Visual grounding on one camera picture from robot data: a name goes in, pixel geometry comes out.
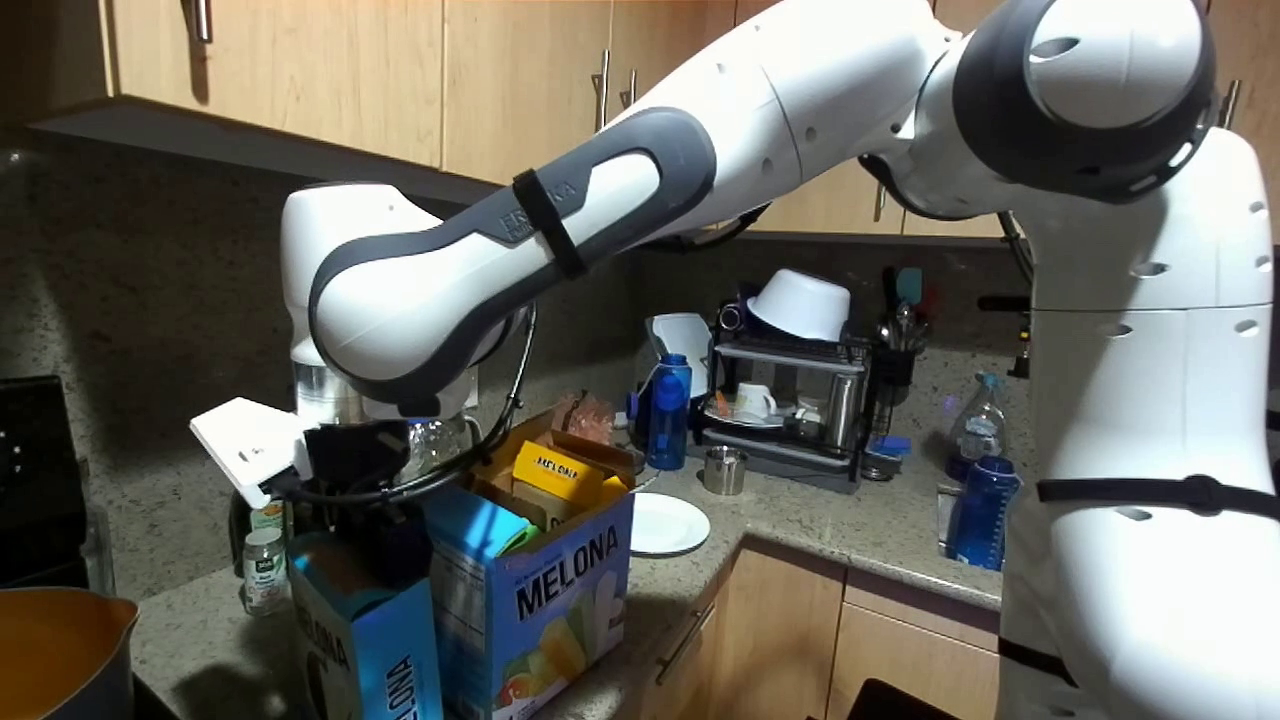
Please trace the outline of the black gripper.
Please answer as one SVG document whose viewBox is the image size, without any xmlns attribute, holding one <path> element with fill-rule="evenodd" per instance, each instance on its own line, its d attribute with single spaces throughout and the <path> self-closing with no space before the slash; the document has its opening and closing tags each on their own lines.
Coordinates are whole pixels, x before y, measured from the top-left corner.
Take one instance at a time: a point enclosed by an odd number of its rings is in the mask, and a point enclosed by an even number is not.
<svg viewBox="0 0 1280 720">
<path fill-rule="evenodd" d="M 376 585 L 404 586 L 431 566 L 431 530 L 410 501 L 393 497 L 408 462 L 396 420 L 321 424 L 303 433 L 299 468 L 268 481 L 272 501 L 290 501 L 308 530 L 328 530 L 355 553 Z"/>
</svg>

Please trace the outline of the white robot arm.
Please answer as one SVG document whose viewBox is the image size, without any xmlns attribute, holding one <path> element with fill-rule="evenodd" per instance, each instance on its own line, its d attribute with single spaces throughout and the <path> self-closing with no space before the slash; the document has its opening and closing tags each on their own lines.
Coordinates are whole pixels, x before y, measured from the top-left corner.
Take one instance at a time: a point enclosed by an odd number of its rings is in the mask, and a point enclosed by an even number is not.
<svg viewBox="0 0 1280 720">
<path fill-rule="evenodd" d="M 1211 125 L 1202 0 L 759 0 L 590 140 L 431 217 L 393 185 L 282 205 L 311 362 L 416 406 L 543 288 L 726 219 L 1010 225 L 1031 250 L 1031 468 L 1000 720 L 1280 720 L 1270 217 Z"/>
</svg>

